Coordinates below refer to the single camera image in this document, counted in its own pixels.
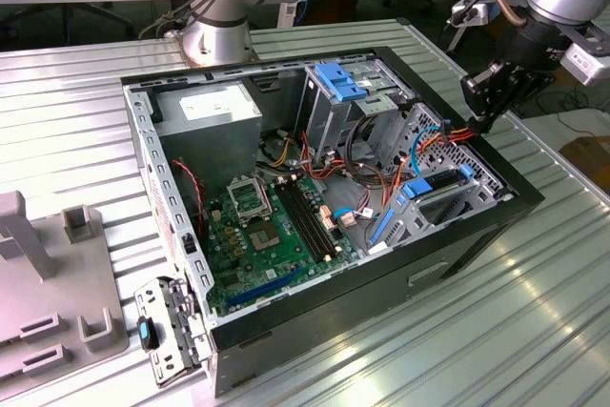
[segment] sticker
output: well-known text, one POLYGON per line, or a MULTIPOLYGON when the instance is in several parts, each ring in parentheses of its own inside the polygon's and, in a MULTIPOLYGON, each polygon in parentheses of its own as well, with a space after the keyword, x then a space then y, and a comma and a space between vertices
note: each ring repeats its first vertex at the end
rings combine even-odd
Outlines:
POLYGON ((585 71, 588 71, 591 67, 591 64, 586 60, 586 58, 579 55, 577 52, 572 54, 572 59, 585 71))
POLYGON ((220 91, 189 95, 180 99, 180 106, 189 121, 210 116, 231 113, 237 105, 242 105, 245 96, 237 85, 227 86, 220 91))

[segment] ribbed metal table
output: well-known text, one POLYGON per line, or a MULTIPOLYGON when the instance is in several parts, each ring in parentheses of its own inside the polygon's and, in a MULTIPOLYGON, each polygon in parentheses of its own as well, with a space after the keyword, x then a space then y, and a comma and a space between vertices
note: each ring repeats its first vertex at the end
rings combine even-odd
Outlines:
MULTIPOLYGON (((395 21, 258 31, 253 40, 263 58, 391 46, 467 114, 461 71, 395 21)), ((546 200, 466 272, 226 398, 214 400, 203 375, 157 390, 132 292, 169 269, 118 77, 184 67, 169 41, 0 54, 0 191, 19 189, 30 218, 78 203, 103 214, 131 336, 124 354, 9 405, 608 405, 607 200, 510 115, 488 139, 546 200)))

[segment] blue drive bracket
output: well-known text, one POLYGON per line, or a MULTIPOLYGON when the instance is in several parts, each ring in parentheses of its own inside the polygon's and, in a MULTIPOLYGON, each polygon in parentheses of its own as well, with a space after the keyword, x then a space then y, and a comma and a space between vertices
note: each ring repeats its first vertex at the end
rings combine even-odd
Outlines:
POLYGON ((320 79, 339 102, 357 100, 368 95, 337 63, 317 64, 315 69, 320 79))
POLYGON ((432 186, 424 178, 416 178, 406 183, 402 190, 407 194, 410 199, 415 199, 419 195, 429 193, 432 191, 432 186))

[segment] chip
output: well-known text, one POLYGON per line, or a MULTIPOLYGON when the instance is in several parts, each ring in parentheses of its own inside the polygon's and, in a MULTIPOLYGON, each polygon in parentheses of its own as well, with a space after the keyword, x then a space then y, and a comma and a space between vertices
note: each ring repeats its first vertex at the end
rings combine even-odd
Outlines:
POLYGON ((228 288, 230 286, 233 286, 233 285, 236 285, 237 283, 239 283, 239 277, 237 276, 237 274, 230 274, 227 276, 220 277, 220 281, 223 284, 223 286, 228 288))
POLYGON ((271 221, 257 220, 246 228, 254 249, 258 252, 279 245, 279 234, 271 221))

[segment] expansion slot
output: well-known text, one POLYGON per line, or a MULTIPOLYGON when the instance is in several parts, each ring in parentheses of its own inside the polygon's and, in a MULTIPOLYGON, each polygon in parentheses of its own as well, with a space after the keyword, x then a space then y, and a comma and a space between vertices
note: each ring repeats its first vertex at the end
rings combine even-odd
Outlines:
POLYGON ((335 255, 335 247, 296 184, 277 186, 275 192, 305 241, 314 261, 322 262, 325 258, 328 259, 327 256, 335 255))
POLYGON ((287 286, 299 273, 300 269, 294 269, 289 274, 281 276, 280 278, 276 278, 275 280, 272 280, 269 283, 265 283, 264 285, 260 285, 256 288, 251 289, 250 291, 246 291, 245 293, 241 293, 240 295, 231 297, 227 299, 227 306, 231 307, 232 305, 243 304, 244 302, 248 302, 251 299, 261 297, 262 295, 265 295, 273 290, 277 290, 278 288, 287 286))

